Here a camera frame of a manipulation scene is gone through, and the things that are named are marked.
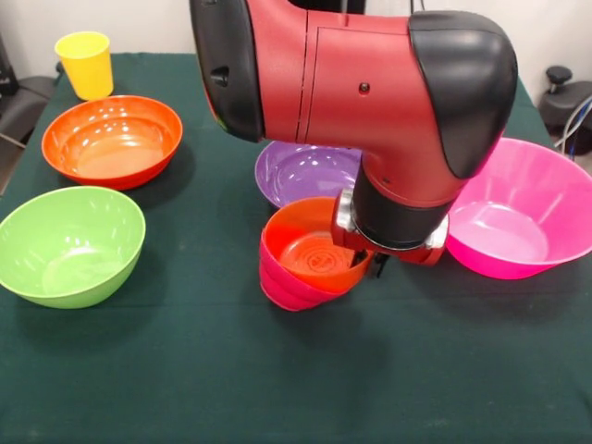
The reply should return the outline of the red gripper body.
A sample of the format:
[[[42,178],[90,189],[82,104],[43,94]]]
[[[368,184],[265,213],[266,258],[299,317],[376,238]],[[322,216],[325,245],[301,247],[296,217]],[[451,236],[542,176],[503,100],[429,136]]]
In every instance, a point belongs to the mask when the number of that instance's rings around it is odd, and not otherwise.
[[[445,251],[449,228],[450,217],[445,216],[417,247],[387,247],[371,240],[358,228],[354,221],[353,190],[344,189],[334,203],[330,233],[335,245],[356,252],[367,251],[375,258],[397,257],[410,264],[434,265]]]

